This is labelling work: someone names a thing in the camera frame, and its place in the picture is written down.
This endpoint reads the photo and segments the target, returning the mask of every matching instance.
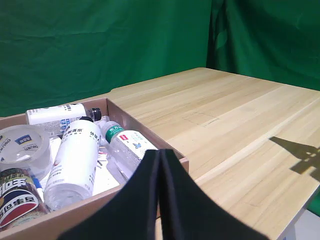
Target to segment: brown cardboard box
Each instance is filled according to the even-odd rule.
[[[103,116],[108,115],[111,121],[118,122],[125,129],[141,132],[158,149],[173,149],[185,170],[189,170],[189,161],[180,152],[175,150],[167,142],[154,134],[146,126],[123,111],[109,99],[99,98],[82,103],[86,108],[100,108]],[[26,124],[26,116],[24,114],[0,119],[0,129],[19,124]],[[121,189],[121,187],[122,186],[114,187],[108,191],[74,203],[61,210],[49,213],[20,226],[0,232],[0,239],[56,239],[59,234],[79,224],[84,219],[103,207],[108,201],[110,201],[110,199],[112,199],[112,197]]]

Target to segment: wooden tabletop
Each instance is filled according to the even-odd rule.
[[[317,191],[319,91],[196,68],[105,96],[187,156],[212,200],[271,239]]]

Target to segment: green curtain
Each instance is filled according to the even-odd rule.
[[[320,90],[319,0],[213,0],[210,31],[208,67]]]
[[[0,0],[0,117],[205,67],[211,0]]]

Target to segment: white plastic bottle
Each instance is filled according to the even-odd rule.
[[[121,172],[129,179],[144,158],[146,150],[157,148],[140,132],[124,130],[117,122],[108,121],[101,134],[109,143],[106,148],[115,158],[115,163]]]
[[[86,109],[83,104],[77,103],[31,109],[25,112],[26,122],[44,129],[49,137],[63,135],[70,123],[84,116],[90,117],[93,121],[99,121],[100,108]]]
[[[89,117],[67,127],[44,190],[44,202],[51,211],[92,196],[100,134]]]

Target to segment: packing tape roll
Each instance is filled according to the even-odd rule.
[[[51,170],[48,134],[34,125],[15,125],[0,130],[0,171],[27,169],[39,181]]]

